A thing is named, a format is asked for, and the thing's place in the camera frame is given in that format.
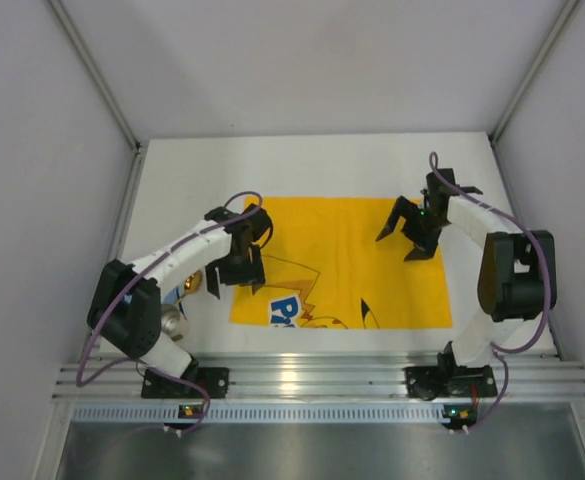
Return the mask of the gold spoon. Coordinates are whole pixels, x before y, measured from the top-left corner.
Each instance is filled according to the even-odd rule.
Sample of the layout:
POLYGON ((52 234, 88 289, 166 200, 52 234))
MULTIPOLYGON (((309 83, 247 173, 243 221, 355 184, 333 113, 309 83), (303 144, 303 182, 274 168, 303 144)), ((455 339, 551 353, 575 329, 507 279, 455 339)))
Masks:
POLYGON ((182 308, 183 300, 188 296, 196 293, 203 282, 204 275, 201 270, 196 271, 192 275, 188 276, 181 287, 176 288, 177 298, 175 301, 175 306, 178 309, 182 308))

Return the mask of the yellow pikachu place mat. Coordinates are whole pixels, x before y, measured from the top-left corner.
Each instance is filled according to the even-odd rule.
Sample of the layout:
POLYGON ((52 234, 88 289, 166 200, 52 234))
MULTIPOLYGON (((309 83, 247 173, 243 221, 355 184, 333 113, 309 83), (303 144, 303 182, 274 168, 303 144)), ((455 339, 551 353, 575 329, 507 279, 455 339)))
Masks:
POLYGON ((448 329, 443 258, 409 261, 398 231, 379 239, 386 198, 266 197, 265 285, 238 287, 233 324, 336 330, 448 329))

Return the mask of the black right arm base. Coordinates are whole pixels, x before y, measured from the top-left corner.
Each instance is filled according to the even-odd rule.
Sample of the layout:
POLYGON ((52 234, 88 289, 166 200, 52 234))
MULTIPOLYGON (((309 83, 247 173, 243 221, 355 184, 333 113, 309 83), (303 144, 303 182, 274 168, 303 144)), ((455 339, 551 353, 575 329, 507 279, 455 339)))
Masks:
POLYGON ((435 365, 417 365, 404 369, 408 397, 433 401, 439 397, 495 398, 498 394, 493 370, 461 366, 456 362, 451 345, 437 354, 435 365))

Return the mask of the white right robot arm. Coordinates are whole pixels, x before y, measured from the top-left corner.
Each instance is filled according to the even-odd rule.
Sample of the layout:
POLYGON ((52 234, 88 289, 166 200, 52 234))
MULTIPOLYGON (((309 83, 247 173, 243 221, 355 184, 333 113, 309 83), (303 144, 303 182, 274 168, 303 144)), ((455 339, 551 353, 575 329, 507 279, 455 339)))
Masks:
POLYGON ((422 204, 396 199, 378 237, 399 229, 413 245, 408 261, 430 260, 443 229, 453 225, 482 250, 479 309, 438 356, 438 376, 457 379, 487 366, 493 353, 519 354, 541 338, 557 301, 555 242, 480 200, 481 190, 457 183, 451 168, 426 176, 422 204))

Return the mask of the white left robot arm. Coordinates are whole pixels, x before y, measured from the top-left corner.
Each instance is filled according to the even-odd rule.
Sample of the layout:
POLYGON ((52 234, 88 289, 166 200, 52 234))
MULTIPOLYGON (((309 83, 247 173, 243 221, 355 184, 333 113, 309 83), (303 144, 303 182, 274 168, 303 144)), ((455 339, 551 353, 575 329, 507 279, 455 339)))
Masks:
POLYGON ((126 358, 165 378, 192 381, 197 360, 161 327, 165 296, 200 270, 205 288, 216 298, 222 285, 257 292, 266 280, 258 241, 272 229, 271 218, 258 204, 240 214, 220 206, 173 243, 130 263, 108 262, 88 310, 89 344, 103 337, 126 358))

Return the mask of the blue plastic plate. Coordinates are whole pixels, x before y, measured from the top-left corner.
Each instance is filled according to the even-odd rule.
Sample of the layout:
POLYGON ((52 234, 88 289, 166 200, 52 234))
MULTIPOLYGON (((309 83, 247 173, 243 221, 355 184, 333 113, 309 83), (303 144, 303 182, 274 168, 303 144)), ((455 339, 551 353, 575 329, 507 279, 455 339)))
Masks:
POLYGON ((139 283, 126 293, 117 311, 136 325, 152 326, 160 322, 186 323, 183 305, 185 291, 175 288, 164 295, 154 283, 139 283))

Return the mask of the silver metal cup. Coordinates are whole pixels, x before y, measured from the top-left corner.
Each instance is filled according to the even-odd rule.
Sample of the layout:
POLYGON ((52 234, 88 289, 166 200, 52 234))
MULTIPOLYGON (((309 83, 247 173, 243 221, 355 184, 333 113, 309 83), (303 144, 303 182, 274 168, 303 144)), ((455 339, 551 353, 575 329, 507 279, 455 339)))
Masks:
POLYGON ((173 304, 161 305, 161 330, 174 342, 184 340, 190 330, 190 323, 180 309, 173 304))

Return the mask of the aluminium front frame rail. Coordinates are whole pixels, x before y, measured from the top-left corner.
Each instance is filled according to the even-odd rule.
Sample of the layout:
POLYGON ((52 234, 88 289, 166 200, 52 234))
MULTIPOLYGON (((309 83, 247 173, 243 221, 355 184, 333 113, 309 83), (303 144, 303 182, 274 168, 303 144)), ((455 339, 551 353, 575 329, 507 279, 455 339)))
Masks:
MULTIPOLYGON (((562 402, 585 398, 585 366, 553 356, 507 356, 503 366, 491 362, 495 383, 508 379, 506 402, 562 402)), ((229 370, 229 400, 300 401, 407 398, 405 369, 431 364, 429 356, 355 355, 220 355, 201 356, 202 367, 229 370)), ((119 401, 141 397, 141 368, 130 363, 108 369, 85 387, 75 385, 78 366, 60 368, 52 398, 61 401, 119 401)))

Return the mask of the right aluminium frame post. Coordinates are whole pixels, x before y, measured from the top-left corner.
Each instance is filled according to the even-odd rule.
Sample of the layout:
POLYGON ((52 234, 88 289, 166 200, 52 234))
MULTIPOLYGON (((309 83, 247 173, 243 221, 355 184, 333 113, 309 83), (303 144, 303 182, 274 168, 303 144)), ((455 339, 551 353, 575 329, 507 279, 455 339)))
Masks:
POLYGON ((499 115, 494 128, 488 134, 488 140, 492 147, 495 147, 503 137, 507 127, 514 118, 517 110, 528 95, 541 71, 548 63, 561 38, 567 31, 570 23, 577 15, 583 1, 567 0, 561 3, 557 15, 553 19, 539 46, 535 49, 531 61, 524 70, 523 76, 518 82, 516 89, 510 96, 502 113, 499 115))

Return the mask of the aluminium frame post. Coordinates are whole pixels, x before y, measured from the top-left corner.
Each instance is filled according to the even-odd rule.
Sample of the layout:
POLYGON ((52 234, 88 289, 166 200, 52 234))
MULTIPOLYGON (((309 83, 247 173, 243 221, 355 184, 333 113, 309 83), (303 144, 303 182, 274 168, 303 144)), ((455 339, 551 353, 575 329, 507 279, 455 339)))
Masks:
POLYGON ((561 38, 567 31, 570 23, 577 15, 583 1, 567 0, 561 3, 557 15, 553 19, 539 46, 535 49, 531 61, 524 70, 523 76, 518 82, 516 89, 510 96, 502 113, 499 115, 494 128, 488 134, 488 140, 492 147, 495 147, 503 137, 507 127, 514 118, 517 110, 528 95, 541 71, 548 63, 561 38))
POLYGON ((129 146, 131 151, 139 151, 141 145, 140 141, 137 139, 137 136, 125 118, 123 111, 105 76, 101 72, 101 69, 95 61, 82 34, 75 25, 75 22, 73 21, 66 6, 62 1, 59 0, 46 0, 45 4, 49 8, 56 21, 59 23, 65 37, 71 44, 71 47, 82 64, 88 78, 96 88, 96 91, 105 105, 105 108, 125 139, 126 144, 129 146))

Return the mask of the left aluminium frame post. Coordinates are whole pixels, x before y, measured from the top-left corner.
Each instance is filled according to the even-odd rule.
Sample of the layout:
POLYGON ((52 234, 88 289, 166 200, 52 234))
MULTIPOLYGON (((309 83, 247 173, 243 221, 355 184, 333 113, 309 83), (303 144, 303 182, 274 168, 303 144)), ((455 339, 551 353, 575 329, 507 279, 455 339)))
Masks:
POLYGON ((139 151, 141 145, 140 141, 137 139, 137 136, 125 118, 123 111, 105 76, 101 72, 101 69, 95 61, 82 34, 75 25, 75 22, 73 21, 66 6, 62 1, 59 0, 46 0, 45 4, 49 8, 56 21, 59 23, 65 37, 71 44, 71 47, 82 64, 88 78, 96 88, 96 91, 105 105, 105 108, 125 139, 126 144, 129 146, 131 151, 139 151))

